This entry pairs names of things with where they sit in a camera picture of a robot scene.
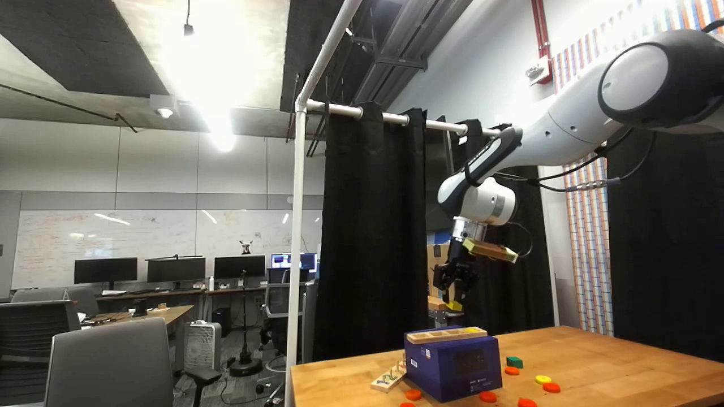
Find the metal pole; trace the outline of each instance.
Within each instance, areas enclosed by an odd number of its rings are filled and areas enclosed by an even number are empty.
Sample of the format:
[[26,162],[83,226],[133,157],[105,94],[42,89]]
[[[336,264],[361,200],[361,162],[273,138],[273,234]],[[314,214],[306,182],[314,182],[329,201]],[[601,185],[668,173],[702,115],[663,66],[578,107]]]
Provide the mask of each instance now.
[[301,198],[303,198],[303,154],[306,154],[306,113],[308,99],[314,94],[326,66],[329,64],[343,29],[358,15],[361,0],[343,0],[329,34],[326,37],[317,61],[301,87],[293,103],[293,196],[291,196],[291,276],[290,276],[290,311],[288,311],[288,372],[285,372],[285,407],[291,407],[291,366],[296,366],[296,344],[299,344],[299,248],[301,248]]
[[[329,113],[336,113],[336,115],[348,115],[348,118],[361,118],[361,110],[360,107],[343,107],[343,104],[323,104],[323,103],[317,103],[317,99],[309,99],[308,103],[309,110],[327,110]],[[401,125],[405,128],[409,123],[406,115],[396,115],[396,113],[383,113],[383,121],[385,123],[393,123],[393,125]],[[454,131],[454,134],[469,134],[469,128],[465,125],[457,125],[457,123],[434,123],[434,121],[428,121],[426,123],[428,130],[436,130],[436,131]]]

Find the green block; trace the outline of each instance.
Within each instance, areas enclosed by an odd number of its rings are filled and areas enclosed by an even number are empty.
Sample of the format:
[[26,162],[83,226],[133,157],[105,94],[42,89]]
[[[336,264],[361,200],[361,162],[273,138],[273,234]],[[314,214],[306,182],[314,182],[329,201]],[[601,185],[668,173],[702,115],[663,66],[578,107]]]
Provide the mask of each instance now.
[[506,362],[506,366],[522,370],[522,361],[519,358],[506,358],[504,362]]

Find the black chair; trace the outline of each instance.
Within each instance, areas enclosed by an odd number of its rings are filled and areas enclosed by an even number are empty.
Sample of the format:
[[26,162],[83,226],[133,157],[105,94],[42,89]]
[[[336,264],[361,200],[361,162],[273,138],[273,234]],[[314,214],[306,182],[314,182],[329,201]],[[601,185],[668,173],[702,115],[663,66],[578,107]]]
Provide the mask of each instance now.
[[83,315],[83,320],[96,318],[96,297],[90,286],[73,286],[73,287],[34,287],[34,289],[17,289],[12,297],[12,304],[29,304],[29,301],[59,301],[70,300],[74,311]]
[[217,383],[221,378],[220,372],[182,372],[190,380],[195,380],[195,407],[202,407],[204,388]]
[[45,407],[172,407],[163,320],[131,320],[52,337]]
[[67,300],[0,304],[0,405],[41,404],[52,337],[79,331]]
[[[317,307],[317,280],[306,280],[299,287],[299,361],[309,362],[311,361],[311,329],[314,329],[314,307]],[[263,304],[263,356],[269,356],[264,361],[264,372],[275,376],[279,384],[259,384],[255,392],[269,392],[264,405],[275,407],[283,405],[283,392],[285,392],[285,353],[288,353],[288,323],[290,323],[290,286],[288,284],[269,284],[264,293]]]

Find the blue box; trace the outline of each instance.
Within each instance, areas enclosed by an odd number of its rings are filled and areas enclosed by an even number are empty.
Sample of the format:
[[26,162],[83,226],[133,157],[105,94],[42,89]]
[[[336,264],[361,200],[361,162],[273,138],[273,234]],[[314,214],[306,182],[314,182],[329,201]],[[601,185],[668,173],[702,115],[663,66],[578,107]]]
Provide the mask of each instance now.
[[409,344],[405,339],[406,378],[445,404],[499,390],[499,349],[495,337]]

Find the striped curtain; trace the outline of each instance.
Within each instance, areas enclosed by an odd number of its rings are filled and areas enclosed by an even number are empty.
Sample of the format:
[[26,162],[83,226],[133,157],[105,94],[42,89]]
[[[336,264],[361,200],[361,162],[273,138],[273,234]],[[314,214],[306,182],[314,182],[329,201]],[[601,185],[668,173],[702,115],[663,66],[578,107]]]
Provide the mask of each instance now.
[[[566,49],[551,45],[555,84],[566,89],[598,58],[619,53],[633,42],[665,29],[698,29],[722,18],[724,0],[631,0]],[[573,173],[566,185],[607,176],[607,162]],[[566,198],[573,243],[573,272],[582,329],[612,335],[611,252],[607,192],[588,191]]]

